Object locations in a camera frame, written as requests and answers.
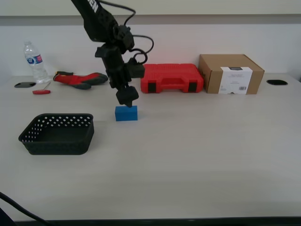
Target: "water bottle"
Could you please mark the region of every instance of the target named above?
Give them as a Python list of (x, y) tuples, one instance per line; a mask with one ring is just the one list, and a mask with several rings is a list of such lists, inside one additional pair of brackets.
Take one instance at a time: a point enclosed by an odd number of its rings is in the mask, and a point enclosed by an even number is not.
[(44, 63), (38, 49), (32, 45), (30, 41), (26, 41), (24, 44), (25, 58), (32, 68), (32, 74), (36, 83), (42, 84), (49, 82), (51, 79), (44, 68)]

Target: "bottle label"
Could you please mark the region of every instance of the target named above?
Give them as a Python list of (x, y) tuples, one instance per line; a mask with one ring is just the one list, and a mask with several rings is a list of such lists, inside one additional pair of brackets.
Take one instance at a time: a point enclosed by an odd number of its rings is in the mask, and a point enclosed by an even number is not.
[(28, 62), (30, 65), (33, 65), (33, 64), (39, 64), (39, 63), (42, 63), (42, 62), (43, 62), (41, 55), (38, 55), (38, 56), (35, 56), (35, 57), (29, 57), (29, 58), (27, 58), (26, 60), (27, 60), (27, 62)]

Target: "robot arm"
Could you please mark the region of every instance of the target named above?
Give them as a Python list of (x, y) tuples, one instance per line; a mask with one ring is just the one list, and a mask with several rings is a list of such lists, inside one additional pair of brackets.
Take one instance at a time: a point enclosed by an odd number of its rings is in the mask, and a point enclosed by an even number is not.
[[(133, 49), (135, 42), (130, 28), (126, 25), (118, 25), (113, 15), (101, 5), (101, 3), (112, 6), (116, 4), (102, 0), (71, 1), (84, 19), (84, 27), (89, 38), (92, 41), (104, 42), (101, 47), (97, 48), (95, 57), (102, 58), (110, 78), (110, 85), (118, 90), (116, 96), (119, 103), (132, 107), (132, 102), (138, 99), (139, 95), (135, 87), (129, 86), (128, 83), (132, 81), (132, 78), (144, 77), (143, 64), (147, 61), (146, 53), (140, 49)], [(125, 63), (122, 54), (126, 51), (139, 51), (145, 56), (145, 61), (138, 63), (135, 58), (131, 58), (128, 63)]]

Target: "brown box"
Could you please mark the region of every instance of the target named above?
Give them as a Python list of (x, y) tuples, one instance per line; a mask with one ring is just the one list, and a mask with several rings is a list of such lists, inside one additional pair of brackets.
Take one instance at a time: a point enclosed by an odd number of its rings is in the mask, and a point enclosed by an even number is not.
[(262, 81), (264, 70), (243, 54), (201, 54), (199, 71), (204, 77), (207, 93), (219, 93), (223, 77), (221, 67), (249, 67), (253, 72), (247, 94), (256, 94)]

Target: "blue block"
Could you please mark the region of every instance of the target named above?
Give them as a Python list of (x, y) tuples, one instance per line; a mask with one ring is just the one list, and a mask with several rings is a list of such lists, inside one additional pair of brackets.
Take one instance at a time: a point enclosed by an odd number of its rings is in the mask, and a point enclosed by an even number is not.
[(117, 106), (115, 108), (116, 121), (137, 121), (138, 107)]

